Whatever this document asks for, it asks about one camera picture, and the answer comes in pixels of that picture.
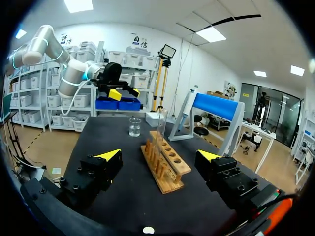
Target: led panel light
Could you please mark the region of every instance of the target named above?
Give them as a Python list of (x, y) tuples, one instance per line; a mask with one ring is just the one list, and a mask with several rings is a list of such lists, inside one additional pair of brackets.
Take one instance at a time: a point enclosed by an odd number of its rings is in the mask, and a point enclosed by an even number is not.
[(64, 0), (70, 13), (93, 10), (92, 0)]
[(26, 34), (26, 31), (20, 29), (20, 30), (18, 31), (18, 33), (16, 34), (15, 37), (16, 37), (17, 39), (20, 39), (20, 38), (22, 38), (25, 34)]
[(203, 29), (197, 32), (197, 34), (200, 37), (203, 37), (204, 39), (206, 39), (210, 43), (226, 40), (226, 37), (224, 37), (214, 27)]
[(267, 77), (266, 72), (254, 70), (256, 76)]
[(291, 66), (291, 74), (298, 75), (298, 76), (303, 76), (304, 75), (304, 71), (305, 71), (305, 69), (302, 69), (300, 67), (297, 67), (297, 66), (294, 66), (294, 65)]

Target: glass beaker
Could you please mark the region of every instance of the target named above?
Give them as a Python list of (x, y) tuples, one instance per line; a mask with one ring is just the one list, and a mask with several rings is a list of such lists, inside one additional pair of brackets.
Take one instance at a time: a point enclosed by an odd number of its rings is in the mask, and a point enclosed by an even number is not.
[(141, 120), (138, 118), (129, 119), (129, 135), (132, 137), (140, 136), (140, 123)]

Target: wooden test tube rack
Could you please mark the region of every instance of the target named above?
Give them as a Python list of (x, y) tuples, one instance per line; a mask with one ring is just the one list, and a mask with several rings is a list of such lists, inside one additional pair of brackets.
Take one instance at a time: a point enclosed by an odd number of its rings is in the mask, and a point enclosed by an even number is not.
[[(150, 131), (153, 140), (156, 131)], [(182, 175), (191, 171), (191, 168), (183, 161), (176, 151), (163, 139), (161, 146), (157, 148), (149, 139), (141, 146), (142, 153), (163, 194), (173, 192), (184, 186)]]

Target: robotic arm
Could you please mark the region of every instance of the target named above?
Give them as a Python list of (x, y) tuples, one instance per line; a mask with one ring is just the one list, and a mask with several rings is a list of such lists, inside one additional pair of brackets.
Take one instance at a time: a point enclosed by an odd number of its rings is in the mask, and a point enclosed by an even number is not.
[(9, 55), (5, 63), (5, 74), (11, 75), (15, 69), (24, 65), (40, 64), (45, 53), (52, 61), (63, 64), (66, 68), (58, 91), (61, 98), (74, 98), (83, 85), (83, 80), (91, 81), (99, 87), (99, 91), (106, 92), (107, 96), (118, 101), (122, 96), (115, 90), (117, 88), (127, 90), (135, 97), (140, 95), (139, 91), (130, 87), (127, 82), (119, 81), (122, 72), (119, 64), (93, 61), (82, 63), (74, 59), (57, 41), (50, 25), (41, 26), (29, 44), (21, 46)]

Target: glass wall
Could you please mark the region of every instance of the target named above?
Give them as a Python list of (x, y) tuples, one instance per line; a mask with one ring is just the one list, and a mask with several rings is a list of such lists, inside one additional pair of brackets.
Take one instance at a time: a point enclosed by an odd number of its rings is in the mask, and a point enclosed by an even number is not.
[(242, 84), (240, 101), (245, 103), (244, 119), (277, 135), (287, 146), (294, 142), (300, 118), (300, 99), (281, 91)]

